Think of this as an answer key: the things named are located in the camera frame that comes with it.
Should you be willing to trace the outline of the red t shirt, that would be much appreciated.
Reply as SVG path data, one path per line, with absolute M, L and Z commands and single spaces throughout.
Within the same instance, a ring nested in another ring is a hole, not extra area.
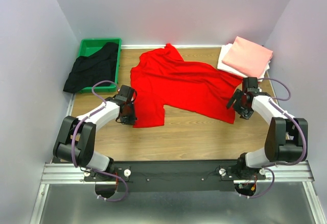
M 242 79 L 207 63 L 185 61 L 168 43 L 141 54 L 130 82 L 137 92 L 134 128 L 151 128 L 165 124 L 165 105 L 233 124 L 235 112 L 226 105 Z

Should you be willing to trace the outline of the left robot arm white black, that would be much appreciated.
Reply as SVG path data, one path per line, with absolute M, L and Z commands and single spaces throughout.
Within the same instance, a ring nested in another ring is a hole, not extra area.
M 114 160 L 95 151 L 96 133 L 112 120 L 122 125 L 134 125 L 137 120 L 134 108 L 136 97 L 135 89 L 123 85 L 118 94 L 103 99 L 90 112 L 78 117 L 65 117 L 54 144 L 53 156 L 75 167 L 113 178 L 116 175 Z

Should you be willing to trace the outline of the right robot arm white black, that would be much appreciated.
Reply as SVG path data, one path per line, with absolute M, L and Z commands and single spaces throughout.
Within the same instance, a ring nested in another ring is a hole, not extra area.
M 264 147 L 243 153 L 234 166 L 226 169 L 226 175 L 248 179 L 260 169 L 278 165 L 296 165 L 304 161 L 308 153 L 308 122 L 291 115 L 278 105 L 280 98 L 272 97 L 259 88 L 256 77 L 244 78 L 242 89 L 237 89 L 227 103 L 241 119 L 249 120 L 258 113 L 269 129 Z

